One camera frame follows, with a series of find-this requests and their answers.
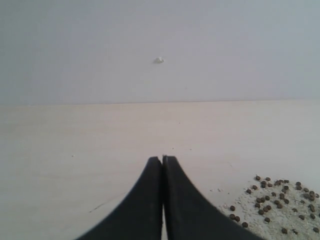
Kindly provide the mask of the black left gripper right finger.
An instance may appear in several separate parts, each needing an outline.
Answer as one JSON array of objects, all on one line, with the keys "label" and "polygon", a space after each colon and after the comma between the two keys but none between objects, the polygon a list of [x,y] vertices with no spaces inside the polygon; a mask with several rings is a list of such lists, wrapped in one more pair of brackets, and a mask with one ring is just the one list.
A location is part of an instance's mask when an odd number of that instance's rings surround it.
[{"label": "black left gripper right finger", "polygon": [[162,192],[169,240],[259,240],[221,213],[193,185],[175,156],[162,157]]}]

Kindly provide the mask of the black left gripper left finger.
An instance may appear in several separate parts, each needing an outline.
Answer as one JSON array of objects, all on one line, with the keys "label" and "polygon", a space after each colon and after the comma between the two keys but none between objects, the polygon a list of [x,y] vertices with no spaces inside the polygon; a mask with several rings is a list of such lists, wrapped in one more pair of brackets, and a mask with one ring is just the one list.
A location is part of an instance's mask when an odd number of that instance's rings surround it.
[{"label": "black left gripper left finger", "polygon": [[79,239],[160,240],[162,226],[162,163],[154,156],[122,202]]}]

